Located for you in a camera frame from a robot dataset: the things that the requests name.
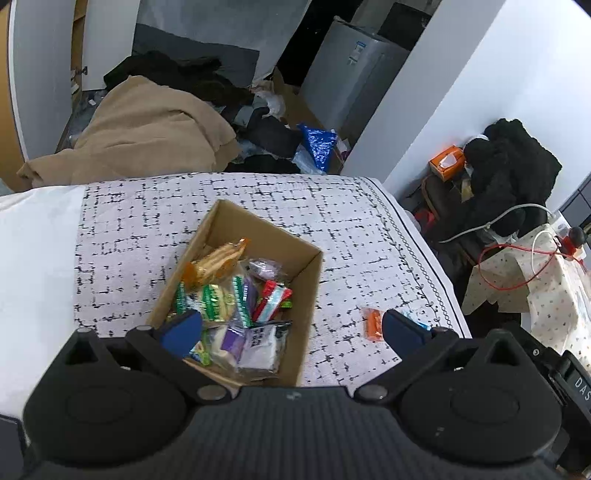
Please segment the black clothes pile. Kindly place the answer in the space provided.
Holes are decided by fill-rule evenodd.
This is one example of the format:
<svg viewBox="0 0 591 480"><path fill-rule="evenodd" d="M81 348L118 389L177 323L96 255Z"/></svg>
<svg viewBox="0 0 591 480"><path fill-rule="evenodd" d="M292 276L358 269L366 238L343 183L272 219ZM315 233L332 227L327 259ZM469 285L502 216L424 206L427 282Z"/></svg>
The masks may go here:
<svg viewBox="0 0 591 480"><path fill-rule="evenodd" d="M303 141L301 131L290 129L269 99L233 85L219 69L221 60L215 57L178 62L148 51L125 58L103 80L112 90L130 76L142 76L211 104L235 130L240 147L252 144L257 148L256 153L242 151L228 161L224 166L228 173L299 174L294 156Z"/></svg>

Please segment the red candy bar packet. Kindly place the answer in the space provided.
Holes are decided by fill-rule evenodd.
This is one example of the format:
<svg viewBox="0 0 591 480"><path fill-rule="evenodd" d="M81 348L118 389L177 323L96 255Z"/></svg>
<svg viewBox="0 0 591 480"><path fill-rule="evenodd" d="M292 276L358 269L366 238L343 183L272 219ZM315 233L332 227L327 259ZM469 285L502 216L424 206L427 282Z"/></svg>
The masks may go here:
<svg viewBox="0 0 591 480"><path fill-rule="evenodd" d="M266 324L273 319L276 311L284 301L290 300L293 290L286 285L274 280L266 280L263 291L260 294L259 303L252 313L252 321L255 324Z"/></svg>

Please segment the green snack packet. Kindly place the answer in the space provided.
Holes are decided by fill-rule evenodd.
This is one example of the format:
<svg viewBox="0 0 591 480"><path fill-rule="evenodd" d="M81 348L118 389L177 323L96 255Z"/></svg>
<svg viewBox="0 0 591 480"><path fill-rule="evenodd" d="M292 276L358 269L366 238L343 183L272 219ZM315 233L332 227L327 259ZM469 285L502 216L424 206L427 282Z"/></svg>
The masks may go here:
<svg viewBox="0 0 591 480"><path fill-rule="evenodd" d="M201 334L200 339L197 341L197 344L191 348L188 357L197 361L201 366L211 366L211 342L211 333L204 331L204 333Z"/></svg>

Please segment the orange snack packet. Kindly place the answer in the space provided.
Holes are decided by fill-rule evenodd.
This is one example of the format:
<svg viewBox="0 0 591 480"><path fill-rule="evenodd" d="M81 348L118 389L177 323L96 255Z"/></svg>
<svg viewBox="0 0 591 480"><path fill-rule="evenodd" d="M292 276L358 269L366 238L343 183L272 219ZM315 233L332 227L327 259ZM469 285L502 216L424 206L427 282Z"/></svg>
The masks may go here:
<svg viewBox="0 0 591 480"><path fill-rule="evenodd" d="M384 339L383 316L382 310L370 307L362 308L363 326L365 326L365 336L368 340L381 342Z"/></svg>

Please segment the black sesame cake packet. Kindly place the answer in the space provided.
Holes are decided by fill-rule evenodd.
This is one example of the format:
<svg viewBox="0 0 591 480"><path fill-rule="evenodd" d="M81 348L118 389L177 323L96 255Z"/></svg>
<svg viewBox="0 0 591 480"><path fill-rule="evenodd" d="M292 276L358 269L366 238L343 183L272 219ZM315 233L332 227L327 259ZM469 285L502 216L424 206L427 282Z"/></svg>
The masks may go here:
<svg viewBox="0 0 591 480"><path fill-rule="evenodd" d="M271 322L245 331L245 343L238 360L243 374L276 374L287 345L290 322Z"/></svg>

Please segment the orange tissue box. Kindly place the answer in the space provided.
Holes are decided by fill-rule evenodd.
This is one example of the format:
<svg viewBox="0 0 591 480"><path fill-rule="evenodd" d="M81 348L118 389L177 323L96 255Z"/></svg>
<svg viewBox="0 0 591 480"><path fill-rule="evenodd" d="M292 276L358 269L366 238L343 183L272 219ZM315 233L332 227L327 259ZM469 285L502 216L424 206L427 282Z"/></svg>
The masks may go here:
<svg viewBox="0 0 591 480"><path fill-rule="evenodd" d="M446 182L463 172L465 162L463 149L452 146L432 158L429 167L438 178Z"/></svg>

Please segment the grey small refrigerator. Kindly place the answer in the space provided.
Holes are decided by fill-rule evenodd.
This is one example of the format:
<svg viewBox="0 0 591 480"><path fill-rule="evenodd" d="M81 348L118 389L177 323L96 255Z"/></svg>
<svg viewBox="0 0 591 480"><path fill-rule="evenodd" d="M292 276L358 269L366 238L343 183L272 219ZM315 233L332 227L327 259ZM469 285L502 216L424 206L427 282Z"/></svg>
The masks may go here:
<svg viewBox="0 0 591 480"><path fill-rule="evenodd" d="M409 55L376 33L335 19L300 96L325 129L356 144Z"/></svg>

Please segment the cream long cake packet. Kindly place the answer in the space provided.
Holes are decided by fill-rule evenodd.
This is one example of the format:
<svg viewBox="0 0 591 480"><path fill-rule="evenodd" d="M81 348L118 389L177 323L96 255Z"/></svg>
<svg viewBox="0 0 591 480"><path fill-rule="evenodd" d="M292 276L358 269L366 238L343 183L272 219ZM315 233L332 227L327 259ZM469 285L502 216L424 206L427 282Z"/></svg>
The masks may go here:
<svg viewBox="0 0 591 480"><path fill-rule="evenodd" d="M245 347L245 330L219 326L208 329L204 336L211 362L229 374L236 374Z"/></svg>

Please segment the tan blanket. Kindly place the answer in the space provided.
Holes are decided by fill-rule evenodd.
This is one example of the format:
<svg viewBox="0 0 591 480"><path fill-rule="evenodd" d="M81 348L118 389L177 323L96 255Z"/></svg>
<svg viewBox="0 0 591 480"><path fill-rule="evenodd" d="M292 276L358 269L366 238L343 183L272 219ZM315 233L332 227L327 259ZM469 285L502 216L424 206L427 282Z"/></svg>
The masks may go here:
<svg viewBox="0 0 591 480"><path fill-rule="evenodd" d="M72 148L29 160L34 188L192 172L221 172L240 153L235 130L211 105L130 76L110 91Z"/></svg>

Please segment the white wardrobe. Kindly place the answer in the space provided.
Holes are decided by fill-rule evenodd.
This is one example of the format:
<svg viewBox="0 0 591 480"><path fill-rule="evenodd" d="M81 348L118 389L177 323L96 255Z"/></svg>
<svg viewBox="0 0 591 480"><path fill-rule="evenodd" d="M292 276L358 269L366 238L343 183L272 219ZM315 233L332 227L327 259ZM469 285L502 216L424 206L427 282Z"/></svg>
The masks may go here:
<svg viewBox="0 0 591 480"><path fill-rule="evenodd" d="M29 189L18 171L55 153L85 91L131 52L136 1L1 4L1 181Z"/></svg>

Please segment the golden biscuit packet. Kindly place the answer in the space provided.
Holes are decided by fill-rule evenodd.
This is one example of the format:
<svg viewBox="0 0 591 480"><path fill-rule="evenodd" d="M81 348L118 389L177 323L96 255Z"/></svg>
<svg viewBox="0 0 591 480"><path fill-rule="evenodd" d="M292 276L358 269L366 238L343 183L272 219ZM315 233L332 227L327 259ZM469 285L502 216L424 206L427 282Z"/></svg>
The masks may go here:
<svg viewBox="0 0 591 480"><path fill-rule="evenodd" d="M228 274L242 258L249 239L228 242L204 257L190 261L183 270L181 281L187 290L196 290Z"/></svg>

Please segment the purple round cake packet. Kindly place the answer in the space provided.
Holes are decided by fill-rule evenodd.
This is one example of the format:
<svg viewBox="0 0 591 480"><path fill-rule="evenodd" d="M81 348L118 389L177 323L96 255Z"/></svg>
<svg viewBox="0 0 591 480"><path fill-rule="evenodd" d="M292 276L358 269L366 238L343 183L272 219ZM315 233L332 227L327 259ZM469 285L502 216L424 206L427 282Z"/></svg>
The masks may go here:
<svg viewBox="0 0 591 480"><path fill-rule="evenodd" d="M287 273L283 265L266 258L251 258L246 261L246 270L249 275L262 281L276 281L284 283L287 281Z"/></svg>

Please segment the brown cardboard box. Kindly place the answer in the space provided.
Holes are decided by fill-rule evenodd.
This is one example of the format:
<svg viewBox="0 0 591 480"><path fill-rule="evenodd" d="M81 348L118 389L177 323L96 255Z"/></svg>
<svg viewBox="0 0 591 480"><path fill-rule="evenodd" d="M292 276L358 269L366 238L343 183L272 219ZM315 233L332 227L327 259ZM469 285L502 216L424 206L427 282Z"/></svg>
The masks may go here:
<svg viewBox="0 0 591 480"><path fill-rule="evenodd" d="M231 387L297 386L308 349L322 251L218 200L150 313L153 328L197 315L184 363Z"/></svg>

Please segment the green round cookie packet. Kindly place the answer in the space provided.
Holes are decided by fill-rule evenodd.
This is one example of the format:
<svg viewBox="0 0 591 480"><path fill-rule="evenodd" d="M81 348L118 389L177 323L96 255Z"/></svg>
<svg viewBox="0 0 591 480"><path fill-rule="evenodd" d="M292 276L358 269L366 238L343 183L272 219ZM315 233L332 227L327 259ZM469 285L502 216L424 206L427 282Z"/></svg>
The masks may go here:
<svg viewBox="0 0 591 480"><path fill-rule="evenodd" d="M192 309L201 314L205 323L250 328L256 295L256 286L242 274L226 276L192 291L181 281L173 296L171 313L180 315Z"/></svg>

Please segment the blue square snack packet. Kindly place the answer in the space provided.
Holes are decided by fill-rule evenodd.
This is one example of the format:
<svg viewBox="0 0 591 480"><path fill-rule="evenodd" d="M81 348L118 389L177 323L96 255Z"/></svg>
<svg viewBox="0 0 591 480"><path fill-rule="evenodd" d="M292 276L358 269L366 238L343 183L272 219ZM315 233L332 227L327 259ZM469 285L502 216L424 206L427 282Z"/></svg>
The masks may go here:
<svg viewBox="0 0 591 480"><path fill-rule="evenodd" d="M403 309L401 311L401 314L406 317L407 319L409 319L410 321L414 322L415 324L419 325L420 327L422 327L423 329L430 331L432 329L432 326L424 323L423 321L420 321L410 310L408 309Z"/></svg>

